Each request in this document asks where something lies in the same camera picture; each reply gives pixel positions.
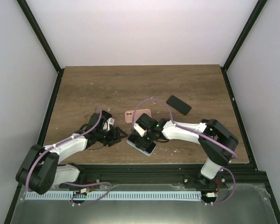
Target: pink smartphone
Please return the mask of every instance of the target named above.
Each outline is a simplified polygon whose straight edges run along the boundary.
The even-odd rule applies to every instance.
[[[134,113],[134,111],[126,111],[125,112],[126,123],[131,123],[132,122],[133,113]],[[146,113],[149,117],[151,117],[151,112],[150,112],[149,109],[136,110],[134,121],[136,121],[144,113]]]

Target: cable connector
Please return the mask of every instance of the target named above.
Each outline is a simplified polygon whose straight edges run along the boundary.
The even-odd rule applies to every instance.
[[[212,192],[212,193],[206,193],[207,197],[217,197],[218,193]]]
[[[88,194],[90,192],[91,192],[91,188],[83,188],[80,190],[80,194],[84,194],[84,193]]]

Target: wooden table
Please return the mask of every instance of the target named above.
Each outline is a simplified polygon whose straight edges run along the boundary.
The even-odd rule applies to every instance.
[[[199,123],[201,119],[219,120],[239,139],[237,162],[249,162],[219,65],[66,67],[45,145],[69,137],[81,125],[88,123],[96,105],[111,113],[115,125],[130,134],[131,124],[125,122],[125,111],[134,110],[144,99],[166,101],[171,95],[192,106],[187,116],[173,109],[175,121]],[[149,108],[156,120],[169,118],[167,108],[157,101],[146,102],[141,108]],[[146,156],[124,139],[112,147],[76,153],[63,162],[203,163],[206,158],[200,145],[187,141],[157,143],[155,152]]]

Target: red wire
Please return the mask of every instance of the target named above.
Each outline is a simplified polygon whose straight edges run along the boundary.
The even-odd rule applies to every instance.
[[[94,183],[92,180],[87,180],[86,182]],[[94,190],[94,186],[92,186],[90,192],[93,191],[93,190]]]
[[[220,182],[218,180],[215,180],[215,182],[217,183],[217,186],[218,186],[218,190],[217,190],[217,197],[218,197],[219,190],[220,190]]]

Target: white wall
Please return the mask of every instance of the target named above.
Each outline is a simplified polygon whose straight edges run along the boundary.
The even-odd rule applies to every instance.
[[[280,209],[280,0],[267,2],[228,75]]]
[[[15,0],[0,0],[0,224],[36,143],[56,72]]]
[[[64,66],[221,64],[257,0],[28,0]]]

